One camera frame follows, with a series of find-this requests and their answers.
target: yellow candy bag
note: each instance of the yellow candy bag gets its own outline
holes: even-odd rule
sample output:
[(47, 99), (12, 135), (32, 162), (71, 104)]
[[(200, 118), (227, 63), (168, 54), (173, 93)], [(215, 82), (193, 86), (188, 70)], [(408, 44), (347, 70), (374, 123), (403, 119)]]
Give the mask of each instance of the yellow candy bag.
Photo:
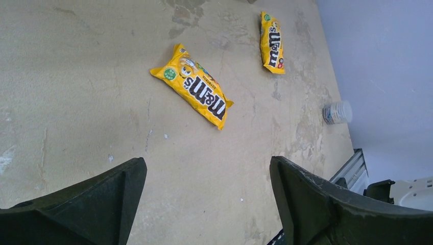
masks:
[(283, 42), (280, 22), (265, 12), (261, 13), (260, 49), (263, 66), (275, 74), (284, 74)]
[(219, 130), (223, 129), (226, 109), (233, 101), (226, 99), (218, 82), (191, 59), (182, 44), (175, 45), (173, 57), (166, 66), (153, 68), (150, 74), (162, 79)]

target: green label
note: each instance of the green label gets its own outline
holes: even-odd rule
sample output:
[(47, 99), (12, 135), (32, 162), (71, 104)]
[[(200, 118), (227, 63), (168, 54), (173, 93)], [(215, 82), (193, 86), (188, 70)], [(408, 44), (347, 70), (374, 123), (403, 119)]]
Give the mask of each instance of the green label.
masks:
[(173, 70), (172, 68), (167, 68), (164, 71), (164, 77), (167, 78), (168, 80), (173, 80), (174, 78), (176, 78), (176, 72), (175, 70)]

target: white wall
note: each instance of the white wall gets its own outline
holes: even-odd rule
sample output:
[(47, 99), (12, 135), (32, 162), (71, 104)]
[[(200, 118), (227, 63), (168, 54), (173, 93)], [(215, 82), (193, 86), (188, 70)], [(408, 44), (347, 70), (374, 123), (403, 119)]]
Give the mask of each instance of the white wall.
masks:
[(433, 176), (433, 1), (318, 6), (370, 182)]

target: white object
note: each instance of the white object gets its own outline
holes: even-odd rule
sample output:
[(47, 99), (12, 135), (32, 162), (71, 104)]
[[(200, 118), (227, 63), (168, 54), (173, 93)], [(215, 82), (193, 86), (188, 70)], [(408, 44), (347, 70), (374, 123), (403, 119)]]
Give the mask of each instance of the white object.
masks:
[(390, 198), (398, 206), (433, 211), (433, 177), (395, 181)]
[(322, 109), (325, 122), (332, 124), (345, 124), (352, 121), (352, 107), (348, 101), (334, 102)]

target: stained floor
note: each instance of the stained floor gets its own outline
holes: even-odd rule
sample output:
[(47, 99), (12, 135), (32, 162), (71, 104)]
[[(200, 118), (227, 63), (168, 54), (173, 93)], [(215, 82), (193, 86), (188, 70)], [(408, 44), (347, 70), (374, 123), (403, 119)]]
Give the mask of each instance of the stained floor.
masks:
[[(286, 74), (263, 69), (259, 13), (279, 18)], [(142, 156), (128, 244), (267, 244), (283, 155), (330, 178), (353, 154), (314, 1), (5, 0), (0, 3), (0, 207)], [(173, 45), (235, 102), (218, 131), (149, 69)]]

